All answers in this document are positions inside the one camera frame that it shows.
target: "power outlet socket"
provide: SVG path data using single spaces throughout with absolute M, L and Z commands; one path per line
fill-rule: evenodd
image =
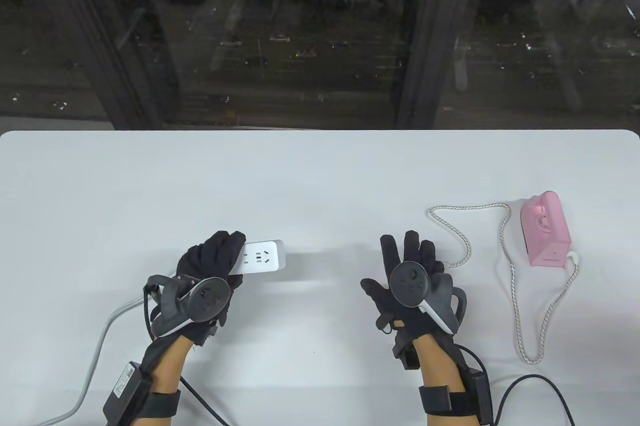
M 245 243 L 229 275 L 278 271 L 286 265 L 284 243 L 279 239 Z

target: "gloved hand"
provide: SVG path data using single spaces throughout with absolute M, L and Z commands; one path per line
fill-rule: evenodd
M 242 275 L 229 276 L 229 272 L 236 264 L 242 247 L 247 238 L 239 231 L 229 234 L 226 231 L 218 231 L 203 244 L 197 244 L 187 250 L 178 261 L 176 276 L 187 275 L 203 280 L 205 278 L 218 277 L 226 280 L 231 287 L 231 295 L 242 284 Z M 224 326 L 227 322 L 227 312 L 231 298 L 224 309 L 209 323 L 191 323 L 180 330 L 180 334 L 196 341 L 202 335 L 202 330 L 208 330 L 210 325 L 219 323 Z
M 382 236 L 380 245 L 382 247 L 384 271 L 388 280 L 391 272 L 400 264 L 400 255 L 393 236 Z M 420 243 L 418 233 L 415 231 L 407 231 L 404 235 L 404 261 L 415 261 L 421 264 L 428 275 L 444 272 L 444 264 L 436 261 L 434 244 L 428 240 Z M 424 314 L 418 308 L 404 307 L 396 300 L 389 289 L 384 288 L 377 281 L 365 278 L 360 282 L 360 286 L 375 302 L 375 306 L 380 312 L 381 316 L 376 322 L 378 328 L 384 328 L 387 324 L 390 324 L 392 328 L 396 329 L 394 321 L 402 321 L 404 323 L 404 331 L 409 334 L 411 339 L 418 339 L 423 335 L 433 333 L 444 334 L 428 314 Z
M 182 258 L 178 261 L 175 275 L 190 276 L 197 280 L 214 277 L 222 278 L 229 284 L 231 295 L 233 295 L 233 291 L 242 284 L 243 277 L 242 275 L 229 276 L 229 272 L 236 264 L 236 260 L 246 240 L 245 235 L 238 231 L 231 234 L 226 231 L 218 231 L 203 244 L 192 246 L 183 254 Z M 170 335 L 156 338 L 146 349 L 140 369 L 146 372 L 153 371 L 164 353 L 167 352 L 169 347 L 180 336 L 190 339 L 197 345 L 201 346 L 204 344 L 207 337 L 212 334 L 211 329 L 214 328 L 217 323 L 220 323 L 221 326 L 224 326 L 226 323 L 230 302 L 231 297 L 224 306 L 224 309 L 210 321 L 206 321 L 205 323 L 189 323 L 187 326 L 180 328 L 180 330 Z M 150 320 L 153 321 L 159 313 L 160 305 L 153 309 Z

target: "forearm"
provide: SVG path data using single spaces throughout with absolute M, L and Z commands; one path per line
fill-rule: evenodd
M 193 345 L 194 343 L 184 336 L 178 337 L 151 374 L 153 377 L 151 392 L 171 394 L 178 391 L 178 384 L 180 383 L 180 376 L 183 374 L 187 353 L 189 353 Z M 171 418 L 138 419 L 133 422 L 132 426 L 171 426 Z
M 431 335 L 414 340 L 413 345 L 418 353 L 420 370 L 425 387 L 448 386 L 452 393 L 465 392 L 455 362 L 444 352 Z M 479 426 L 478 418 L 428 416 L 429 426 Z

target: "glass window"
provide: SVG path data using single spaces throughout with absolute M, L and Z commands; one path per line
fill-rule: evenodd
M 43 0 L 0 0 L 0 115 L 107 119 Z
M 394 127 L 418 0 L 116 1 L 116 42 L 176 72 L 169 122 Z
M 639 120 L 640 0 L 469 0 L 435 127 Z

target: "black cable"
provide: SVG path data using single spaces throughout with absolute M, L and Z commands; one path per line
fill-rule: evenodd
M 146 286 L 142 290 L 142 296 L 142 307 L 144 308 L 144 325 L 146 326 L 146 332 L 149 333 L 151 341 L 154 341 L 155 338 L 153 333 L 151 332 L 151 322 L 149 320 L 149 290 Z M 198 394 L 195 388 L 192 387 L 192 385 L 190 385 L 187 380 L 183 378 L 183 376 L 180 376 L 180 382 L 184 385 L 185 388 L 189 390 L 189 392 L 195 397 L 195 399 L 198 400 L 202 407 L 207 410 L 215 419 L 217 419 L 217 422 L 222 424 L 222 426 L 231 426 L 229 423 L 224 421 L 224 419 L 222 419 L 222 417 L 220 417 L 220 415 L 218 415 L 213 408 L 209 406 L 204 398 Z
M 456 346 L 460 348 L 462 351 L 469 353 L 469 355 L 471 355 L 471 357 L 473 357 L 473 359 L 478 363 L 478 365 L 480 366 L 480 369 L 482 369 L 482 372 L 484 374 L 487 374 L 487 369 L 485 368 L 485 365 L 473 351 L 459 344 L 456 344 Z M 571 412 L 569 411 L 569 405 L 567 405 L 567 402 L 565 401 L 565 398 L 562 396 L 562 393 L 560 392 L 558 387 L 554 385 L 553 382 L 549 380 L 549 378 L 546 378 L 541 374 L 526 374 L 524 376 L 520 376 L 517 380 L 515 380 L 512 384 L 509 385 L 509 388 L 507 388 L 507 390 L 502 395 L 502 399 L 500 400 L 500 406 L 498 406 L 498 413 L 496 413 L 495 420 L 493 423 L 491 423 L 490 426 L 498 426 L 498 422 L 500 421 L 500 418 L 503 416 L 503 408 L 505 407 L 505 401 L 507 401 L 507 396 L 509 396 L 509 393 L 512 392 L 512 389 L 514 389 L 514 387 L 516 387 L 518 383 L 524 380 L 528 380 L 529 378 L 538 378 L 538 380 L 545 381 L 549 386 L 553 388 L 553 391 L 555 391 L 555 394 L 558 395 L 558 399 L 560 400 L 560 403 L 562 403 L 562 407 L 564 408 L 566 417 L 569 418 L 569 424 L 571 426 L 576 426 L 576 424 L 574 423 L 574 417 L 571 416 Z

